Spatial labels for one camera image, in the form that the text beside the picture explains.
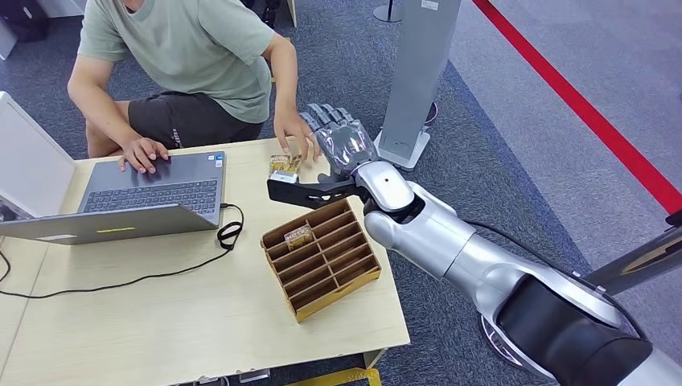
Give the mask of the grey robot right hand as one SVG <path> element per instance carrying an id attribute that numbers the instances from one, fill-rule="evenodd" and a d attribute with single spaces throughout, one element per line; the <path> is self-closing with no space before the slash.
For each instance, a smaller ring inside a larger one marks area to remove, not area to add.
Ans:
<path id="1" fill-rule="evenodd" d="M 299 115 L 312 130 L 335 180 L 349 179 L 360 166 L 379 160 L 368 132 L 345 108 L 310 103 Z"/>

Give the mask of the person's right hand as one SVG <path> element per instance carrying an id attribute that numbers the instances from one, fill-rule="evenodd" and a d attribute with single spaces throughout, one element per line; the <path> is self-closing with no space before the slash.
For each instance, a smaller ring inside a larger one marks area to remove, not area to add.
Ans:
<path id="1" fill-rule="evenodd" d="M 124 172 L 130 166 L 138 173 L 155 174 L 154 162 L 158 159 L 169 160 L 168 150 L 162 143 L 150 138 L 136 138 L 123 145 L 118 168 Z"/>

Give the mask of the person's left hand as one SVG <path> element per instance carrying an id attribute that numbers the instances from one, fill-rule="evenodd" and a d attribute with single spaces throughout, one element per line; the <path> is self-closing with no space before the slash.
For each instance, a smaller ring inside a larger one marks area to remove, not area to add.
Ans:
<path id="1" fill-rule="evenodd" d="M 318 161 L 321 155 L 319 144 L 311 128 L 304 122 L 296 109 L 277 106 L 273 116 L 273 129 L 284 154 L 290 154 L 287 138 L 292 137 L 298 144 L 302 160 L 306 160 L 308 155 L 312 154 L 313 161 Z"/>

